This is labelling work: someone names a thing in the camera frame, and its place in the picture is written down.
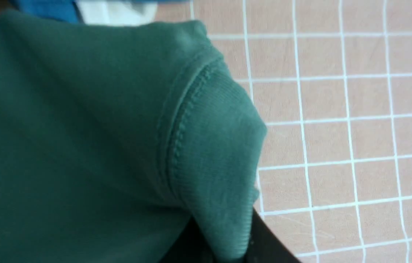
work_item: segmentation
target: white grout line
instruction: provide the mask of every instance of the white grout line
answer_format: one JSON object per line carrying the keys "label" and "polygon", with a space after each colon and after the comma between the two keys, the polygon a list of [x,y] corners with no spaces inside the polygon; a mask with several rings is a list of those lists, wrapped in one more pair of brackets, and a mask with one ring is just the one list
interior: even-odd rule
{"label": "white grout line", "polygon": [[380,242],[380,243],[372,243],[372,244],[366,244],[364,246],[354,246],[354,247],[337,248],[337,249],[331,249],[331,250],[323,250],[323,251],[319,251],[319,252],[300,253],[300,254],[296,254],[295,256],[299,257],[299,258],[304,258],[304,257],[307,257],[307,256],[318,256],[318,255],[324,255],[324,254],[330,254],[330,253],[336,253],[336,252],[344,252],[344,251],[351,251],[351,250],[364,249],[364,248],[376,248],[376,247],[388,246],[388,245],[393,245],[393,244],[400,244],[400,243],[405,243],[405,242],[410,242],[410,241],[412,241],[412,238],[409,238],[407,240],[399,239],[399,240],[385,241],[385,242]]}
{"label": "white grout line", "polygon": [[[280,38],[292,38],[294,36],[298,38],[308,38],[308,37],[340,37],[339,32],[333,33],[284,33],[284,34],[250,34],[248,35],[249,39],[280,39]],[[344,37],[384,37],[385,35],[388,37],[412,37],[412,31],[407,32],[344,32]],[[242,34],[212,34],[209,35],[209,38],[214,40],[221,40],[221,39],[243,39]]]}
{"label": "white grout line", "polygon": [[385,157],[374,157],[374,158],[364,158],[364,159],[352,159],[352,160],[337,160],[337,161],[325,161],[321,163],[298,163],[298,164],[288,164],[288,165],[276,165],[276,166],[264,166],[259,167],[259,171],[267,170],[280,170],[280,169],[292,169],[292,168],[303,168],[305,166],[324,166],[324,165],[339,165],[339,164],[349,164],[349,163],[368,163],[371,161],[383,161],[383,160],[394,160],[397,159],[408,159],[412,158],[412,155],[398,155],[398,156],[385,156]]}
{"label": "white grout line", "polygon": [[[345,40],[344,40],[344,23],[343,23],[343,0],[339,0],[339,31],[341,37],[341,58],[342,58],[342,65],[343,65],[343,76],[344,76],[344,96],[345,96],[345,103],[346,103],[346,116],[347,116],[347,133],[348,133],[348,141],[349,141],[349,152],[351,154],[351,169],[352,169],[352,180],[354,185],[354,198],[355,198],[355,211],[357,215],[357,226],[358,226],[358,238],[360,240],[360,244],[362,246],[365,245],[362,236],[362,224],[360,220],[360,210],[358,207],[358,194],[357,194],[357,178],[355,175],[355,164],[354,164],[354,151],[352,148],[352,131],[351,131],[351,111],[349,110],[349,98],[348,98],[348,88],[347,88],[347,70],[346,70],[346,52],[345,52]],[[367,258],[367,251],[365,248],[362,248],[363,252],[363,260],[362,263],[365,263]]]}
{"label": "white grout line", "polygon": [[[297,38],[297,19],[296,19],[296,0],[292,0],[292,22],[293,22],[293,40],[294,40],[294,53],[295,53],[295,75],[297,77],[297,90],[298,90],[298,110],[300,111],[300,129],[302,136],[302,147],[303,147],[303,160],[305,163],[305,181],[306,181],[306,193],[308,198],[308,206],[312,207],[312,193],[310,190],[310,179],[308,178],[308,159],[306,156],[306,141],[305,141],[305,128],[303,125],[303,105],[302,105],[302,89],[300,83],[300,66],[298,64],[298,38]],[[313,211],[310,210],[310,220],[312,223],[312,239],[313,247],[316,252],[318,252],[318,245],[316,243],[316,226],[315,219],[313,216]],[[320,263],[320,256],[316,255],[316,263]]]}
{"label": "white grout line", "polygon": [[[362,120],[383,120],[390,119],[391,115],[374,115],[374,116],[361,116],[361,117],[351,117],[351,118],[330,118],[330,119],[315,119],[315,120],[303,120],[305,124],[310,123],[333,123],[333,122],[346,122],[346,121],[362,121]],[[407,114],[396,114],[393,118],[412,118],[412,113]],[[286,121],[286,122],[268,122],[268,126],[277,125],[298,125],[301,121]]]}
{"label": "white grout line", "polygon": [[408,235],[406,233],[406,227],[404,225],[404,215],[403,215],[403,202],[401,201],[402,193],[401,193],[401,183],[399,178],[399,165],[398,165],[398,148],[396,145],[396,130],[394,125],[394,113],[393,113],[393,89],[391,87],[391,68],[390,68],[390,57],[389,57],[389,37],[388,37],[388,26],[387,26],[387,6],[388,0],[383,1],[383,32],[385,35],[385,60],[386,60],[386,73],[388,75],[388,95],[389,95],[389,108],[390,108],[390,115],[391,115],[391,132],[393,137],[393,149],[394,149],[394,166],[396,168],[396,183],[398,186],[398,196],[399,196],[399,214],[401,219],[401,228],[403,229],[404,239],[406,240],[406,263],[409,263],[409,251],[410,251],[410,244],[408,241]]}
{"label": "white grout line", "polygon": [[336,208],[345,208],[345,207],[353,207],[356,205],[374,205],[377,203],[388,203],[388,202],[399,202],[403,200],[412,200],[412,196],[403,196],[403,197],[395,197],[395,198],[383,198],[383,199],[374,199],[368,201],[358,201],[350,202],[350,203],[336,203],[334,205],[320,205],[320,206],[309,206],[309,207],[302,207],[302,208],[294,208],[294,209],[287,209],[287,210],[276,210],[276,211],[264,211],[263,215],[272,216],[272,215],[286,215],[286,214],[294,214],[294,213],[303,213],[309,211],[321,211],[321,210],[329,210],[329,209],[336,209]]}
{"label": "white grout line", "polygon": [[[250,98],[251,98],[251,102],[254,102],[253,99],[253,82],[251,82],[251,63],[250,63],[250,53],[249,53],[249,49],[248,49],[248,37],[247,37],[247,32],[248,32],[248,28],[247,28],[247,3],[246,0],[242,1],[242,5],[243,5],[243,38],[245,40],[245,55],[246,55],[246,59],[247,59],[247,74],[248,74],[248,85],[250,88]],[[263,208],[263,191],[261,191],[261,181],[260,181],[260,173],[258,171],[258,169],[256,170],[256,184],[258,185],[258,189],[260,191],[260,212],[261,212],[261,218],[264,220],[264,208]]]}
{"label": "white grout line", "polygon": [[[412,77],[412,73],[394,73],[390,74],[391,78],[407,78]],[[371,78],[387,78],[387,74],[366,74],[366,75],[347,75],[348,79],[371,79]],[[314,77],[300,77],[300,80],[343,80],[344,76],[314,76]],[[237,82],[245,82],[248,79],[236,79]],[[285,82],[285,81],[297,81],[297,78],[259,78],[251,79],[252,82]]]}
{"label": "white grout line", "polygon": [[193,0],[190,0],[190,19],[195,19],[195,7],[193,6]]}

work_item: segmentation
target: grid pattern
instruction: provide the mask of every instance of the grid pattern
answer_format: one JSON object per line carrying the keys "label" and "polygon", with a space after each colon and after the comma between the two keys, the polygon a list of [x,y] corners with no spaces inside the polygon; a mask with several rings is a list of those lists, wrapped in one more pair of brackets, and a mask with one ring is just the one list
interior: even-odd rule
{"label": "grid pattern", "polygon": [[268,126],[255,208],[304,263],[412,262],[412,1],[196,0]]}

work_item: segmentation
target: stitching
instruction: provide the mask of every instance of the stitching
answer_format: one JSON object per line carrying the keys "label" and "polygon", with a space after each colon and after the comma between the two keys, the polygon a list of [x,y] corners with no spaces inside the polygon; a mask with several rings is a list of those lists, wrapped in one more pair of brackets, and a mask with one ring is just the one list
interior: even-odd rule
{"label": "stitching", "polygon": [[[173,159],[172,159],[172,176],[178,175],[178,163],[179,159],[181,157],[181,150],[183,148],[183,138],[184,138],[184,133],[186,131],[186,126],[189,122],[189,118],[193,112],[193,109],[196,106],[196,102],[199,100],[199,98],[203,95],[203,91],[205,89],[204,85],[208,80],[211,79],[211,75],[216,72],[217,67],[216,65],[218,62],[221,62],[222,58],[218,58],[214,61],[212,61],[209,65],[205,66],[201,72],[198,75],[198,83],[197,85],[194,85],[195,90],[193,91],[193,94],[191,95],[191,99],[187,100],[184,99],[184,103],[186,103],[186,107],[184,109],[184,112],[180,118],[180,123],[178,124],[178,128],[176,131],[175,136],[173,137],[174,141],[174,147],[173,147]],[[178,198],[180,201],[183,199],[181,198],[181,193],[178,193]]]}
{"label": "stitching", "polygon": [[[166,117],[166,109],[167,109],[167,104],[168,102],[170,102],[172,100],[173,97],[173,92],[175,90],[175,87],[178,85],[178,82],[184,78],[185,74],[186,74],[186,70],[188,68],[190,68],[190,66],[194,63],[196,63],[200,58],[203,58],[203,55],[209,51],[211,51],[213,48],[211,46],[205,46],[206,48],[201,50],[199,53],[197,53],[190,61],[188,61],[179,71],[179,73],[177,74],[177,76],[174,78],[172,84],[169,86],[169,93],[166,97],[166,99],[163,102],[163,106],[162,106],[162,110],[161,110],[161,115],[157,121],[157,125],[156,125],[156,170],[157,170],[157,174],[158,174],[158,179],[159,179],[159,183],[161,183],[161,185],[166,185],[169,190],[171,191],[171,193],[173,193],[172,191],[172,186],[169,183],[169,180],[167,179],[167,175],[168,175],[168,164],[166,164],[165,169],[162,170],[161,169],[161,161],[165,161],[168,162],[168,158],[167,160],[161,160],[161,152],[163,151],[161,148],[161,127],[164,124],[164,119]],[[188,91],[191,88],[191,84],[189,84],[189,87],[186,88],[186,90],[184,92],[188,93]],[[181,105],[178,106],[176,112],[174,113],[175,115],[178,114],[178,110],[180,108]],[[167,145],[170,145],[170,135],[168,134],[168,139],[167,139]]]}

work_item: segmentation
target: white fabric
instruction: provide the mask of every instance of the white fabric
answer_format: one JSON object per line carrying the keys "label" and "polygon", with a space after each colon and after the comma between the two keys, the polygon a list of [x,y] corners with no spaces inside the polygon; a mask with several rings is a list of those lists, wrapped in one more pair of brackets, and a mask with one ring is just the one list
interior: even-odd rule
{"label": "white fabric", "polygon": [[154,20],[156,3],[77,1],[84,23],[89,25],[138,26]]}

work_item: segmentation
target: green fabric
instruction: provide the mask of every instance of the green fabric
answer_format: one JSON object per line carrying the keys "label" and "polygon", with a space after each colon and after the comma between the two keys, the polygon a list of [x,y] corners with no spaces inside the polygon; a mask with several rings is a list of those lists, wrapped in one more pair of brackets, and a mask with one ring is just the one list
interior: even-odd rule
{"label": "green fabric", "polygon": [[0,15],[0,263],[244,255],[266,127],[200,22]]}

